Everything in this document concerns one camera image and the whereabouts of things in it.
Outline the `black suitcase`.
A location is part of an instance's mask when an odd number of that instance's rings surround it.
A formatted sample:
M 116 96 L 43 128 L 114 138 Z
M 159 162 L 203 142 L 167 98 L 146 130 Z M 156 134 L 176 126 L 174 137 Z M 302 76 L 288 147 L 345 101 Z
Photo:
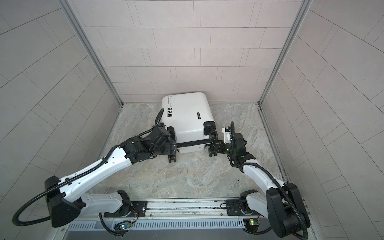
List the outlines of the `black suitcase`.
M 174 130 L 179 153 L 202 151 L 218 140 L 216 122 L 204 93 L 165 96 L 162 108 L 165 113 L 161 122 Z

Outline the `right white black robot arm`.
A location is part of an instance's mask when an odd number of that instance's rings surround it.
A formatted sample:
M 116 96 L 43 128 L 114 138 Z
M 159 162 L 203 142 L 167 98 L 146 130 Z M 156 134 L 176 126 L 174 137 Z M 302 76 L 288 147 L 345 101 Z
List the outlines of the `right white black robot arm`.
M 299 188 L 293 183 L 285 183 L 275 178 L 261 166 L 255 156 L 247 151 L 247 141 L 235 131 L 235 124 L 222 129 L 224 139 L 214 144 L 217 154 L 226 154 L 230 165 L 251 178 L 263 190 L 249 190 L 241 193 L 238 201 L 245 215 L 257 213 L 269 221 L 269 227 L 260 230 L 260 220 L 248 219 L 244 232 L 251 235 L 263 235 L 270 231 L 280 237 L 293 235 L 300 240 L 309 237 L 311 222 Z

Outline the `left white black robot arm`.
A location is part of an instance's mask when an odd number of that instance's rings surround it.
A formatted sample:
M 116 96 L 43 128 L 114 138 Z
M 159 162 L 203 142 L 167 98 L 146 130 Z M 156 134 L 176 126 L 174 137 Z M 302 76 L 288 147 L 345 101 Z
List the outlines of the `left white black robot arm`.
M 86 209 L 87 204 L 82 200 L 82 195 L 102 180 L 138 162 L 154 159 L 158 155 L 174 154 L 176 141 L 161 122 L 163 114 L 171 115 L 172 110 L 162 108 L 151 129 L 113 146 L 105 157 L 93 164 L 61 179 L 56 176 L 48 178 L 45 191 L 21 206 L 15 212 L 12 223 L 24 227 L 50 221 L 54 228 L 62 227 L 75 220 Z M 41 198 L 46 198 L 49 216 L 21 221 L 21 213 Z

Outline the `right small circuit board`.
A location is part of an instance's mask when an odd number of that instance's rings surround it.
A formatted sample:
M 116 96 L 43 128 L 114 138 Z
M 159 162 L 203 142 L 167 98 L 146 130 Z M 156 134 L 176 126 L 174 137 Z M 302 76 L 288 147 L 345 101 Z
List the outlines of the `right small circuit board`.
M 258 232 L 259 227 L 261 225 L 261 221 L 259 218 L 257 219 L 243 219 L 244 220 L 244 231 L 255 234 Z

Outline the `small circuit board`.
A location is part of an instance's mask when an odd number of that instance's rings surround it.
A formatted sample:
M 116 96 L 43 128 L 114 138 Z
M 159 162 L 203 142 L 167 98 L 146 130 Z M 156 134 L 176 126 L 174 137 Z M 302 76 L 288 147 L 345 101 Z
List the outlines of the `small circuit board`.
M 116 232 L 123 232 L 123 231 L 128 231 L 132 226 L 134 222 L 133 221 L 122 221 L 114 226 L 114 230 Z
M 244 220 L 244 231 L 255 234 L 258 232 L 259 227 L 261 225 L 261 221 L 259 218 L 257 219 L 243 219 Z

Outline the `left small circuit board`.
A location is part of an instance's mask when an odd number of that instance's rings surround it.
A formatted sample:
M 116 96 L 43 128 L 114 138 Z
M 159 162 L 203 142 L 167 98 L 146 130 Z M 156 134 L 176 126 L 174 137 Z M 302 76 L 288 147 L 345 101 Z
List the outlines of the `left small circuit board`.
M 132 226 L 134 222 L 133 221 L 122 221 L 114 226 L 114 230 L 116 232 L 123 232 L 123 231 L 128 231 Z

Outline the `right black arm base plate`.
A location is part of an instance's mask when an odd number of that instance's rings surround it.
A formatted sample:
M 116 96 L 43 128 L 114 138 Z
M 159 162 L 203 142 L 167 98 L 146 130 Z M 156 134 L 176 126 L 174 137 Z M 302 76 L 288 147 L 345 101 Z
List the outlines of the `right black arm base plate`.
M 257 211 L 251 210 L 245 203 L 240 199 L 226 200 L 224 207 L 220 206 L 221 209 L 226 210 L 228 216 L 261 216 L 262 214 Z

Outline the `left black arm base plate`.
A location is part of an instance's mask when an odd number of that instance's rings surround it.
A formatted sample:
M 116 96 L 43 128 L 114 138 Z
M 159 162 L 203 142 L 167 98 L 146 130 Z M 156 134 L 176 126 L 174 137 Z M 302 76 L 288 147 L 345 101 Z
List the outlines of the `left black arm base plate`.
M 144 217 L 146 214 L 147 201 L 132 201 L 131 205 L 123 204 L 123 206 L 115 213 L 104 213 L 105 218 L 135 218 Z

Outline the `aluminium mounting rail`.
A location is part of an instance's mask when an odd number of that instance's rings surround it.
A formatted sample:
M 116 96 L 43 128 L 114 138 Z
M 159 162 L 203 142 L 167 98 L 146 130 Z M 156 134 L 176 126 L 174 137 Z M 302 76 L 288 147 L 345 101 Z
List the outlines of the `aluminium mounting rail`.
M 154 199 L 147 201 L 148 206 L 144 217 L 105 218 L 101 215 L 88 214 L 74 220 L 67 226 L 68 231 L 101 231 L 114 230 L 115 224 L 122 221 L 133 221 L 128 231 L 149 230 L 208 230 L 208 229 L 244 229 L 243 219 L 261 221 L 260 230 L 269 227 L 268 219 L 258 216 L 228 216 L 224 207 L 229 199 Z

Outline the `right aluminium corner post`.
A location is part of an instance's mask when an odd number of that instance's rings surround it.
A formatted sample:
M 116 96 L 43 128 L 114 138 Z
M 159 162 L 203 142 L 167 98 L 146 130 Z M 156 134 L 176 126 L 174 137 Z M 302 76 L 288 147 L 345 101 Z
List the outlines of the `right aluminium corner post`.
M 274 83 L 274 81 L 275 81 L 275 79 L 279 73 L 279 70 L 280 70 L 282 64 L 284 63 L 284 60 L 285 60 L 285 58 L 289 52 L 289 49 L 290 49 L 292 43 L 294 42 L 294 39 L 295 39 L 295 37 L 296 37 L 296 35 L 300 29 L 300 26 L 301 26 L 301 24 L 302 24 L 302 22 L 306 16 L 308 10 L 309 10 L 311 3 L 312 3 L 311 0 L 302 1 L 302 4 L 301 4 L 299 11 L 296 15 L 296 18 L 293 22 L 293 25 L 292 25 L 292 27 L 289 31 L 289 34 L 285 40 L 285 43 L 284 43 L 283 48 L 281 50 L 281 53 L 277 59 L 277 62 L 275 64 L 273 71 L 270 75 L 270 78 L 267 82 L 266 88 L 263 91 L 263 94 L 262 94 L 261 99 L 259 101 L 260 106 L 262 106 L 267 99 L 268 93 L 272 88 L 272 85 L 273 85 L 273 83 Z

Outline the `aluminium corner post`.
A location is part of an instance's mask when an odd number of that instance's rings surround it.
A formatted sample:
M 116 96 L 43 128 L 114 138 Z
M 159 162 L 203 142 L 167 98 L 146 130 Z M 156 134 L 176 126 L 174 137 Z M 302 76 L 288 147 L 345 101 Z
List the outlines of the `aluminium corner post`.
M 82 26 L 80 25 L 80 22 L 76 18 L 69 2 L 66 0 L 58 0 L 58 3 L 64 12 L 64 15 L 66 16 L 69 23 L 71 24 L 73 30 L 77 34 L 81 44 L 83 45 L 83 47 L 87 51 L 92 63 L 96 67 L 98 73 L 100 74 L 102 79 L 105 81 L 108 88 L 111 90 L 112 94 L 114 95 L 114 97 L 117 100 L 117 102 L 119 103 L 119 105 L 123 106 L 124 103 L 122 102 L 119 94 L 117 93 L 115 87 L 113 86 L 109 76 L 107 75 L 107 72 L 105 71 L 104 67 L 102 66 L 102 63 L 101 63 L 100 59 L 98 58 L 94 48 L 91 46 L 91 43 L 88 40 Z
M 302 4 L 301 4 L 299 11 L 296 15 L 296 18 L 293 22 L 293 25 L 292 25 L 292 27 L 289 31 L 289 34 L 285 40 L 285 43 L 284 43 L 283 48 L 281 50 L 281 53 L 277 59 L 277 62 L 275 64 L 273 71 L 270 75 L 270 78 L 267 82 L 266 88 L 263 91 L 263 94 L 262 94 L 261 99 L 259 101 L 260 106 L 262 106 L 267 99 L 268 93 L 272 88 L 272 85 L 273 85 L 273 83 L 274 83 L 274 81 L 275 81 L 275 79 L 279 73 L 279 70 L 280 70 L 282 64 L 284 63 L 284 60 L 285 60 L 285 58 L 289 52 L 289 49 L 290 49 L 292 43 L 294 42 L 294 39 L 295 39 L 295 37 L 296 37 L 296 35 L 300 29 L 300 26 L 301 26 L 301 24 L 302 24 L 302 22 L 306 16 L 308 10 L 309 10 L 311 3 L 312 3 L 311 0 L 302 1 Z

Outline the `left aluminium corner post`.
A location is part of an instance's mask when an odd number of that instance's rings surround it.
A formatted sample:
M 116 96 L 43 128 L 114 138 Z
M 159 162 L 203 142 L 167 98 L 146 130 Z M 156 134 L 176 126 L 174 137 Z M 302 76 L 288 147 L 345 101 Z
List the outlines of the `left aluminium corner post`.
M 111 90 L 112 94 L 114 95 L 114 97 L 117 100 L 117 102 L 119 103 L 119 105 L 123 106 L 124 103 L 122 102 L 119 94 L 117 93 L 115 87 L 113 86 L 109 76 L 107 75 L 107 72 L 105 71 L 104 67 L 102 66 L 102 63 L 101 63 L 100 59 L 98 58 L 94 48 L 91 46 L 91 43 L 88 40 L 82 26 L 80 25 L 80 22 L 76 18 L 69 2 L 66 0 L 58 0 L 58 3 L 64 12 L 64 15 L 66 16 L 69 23 L 71 24 L 73 30 L 77 34 L 81 44 L 83 45 L 83 47 L 87 51 L 92 63 L 96 67 L 98 73 L 100 74 L 102 79 L 105 81 L 108 88 Z

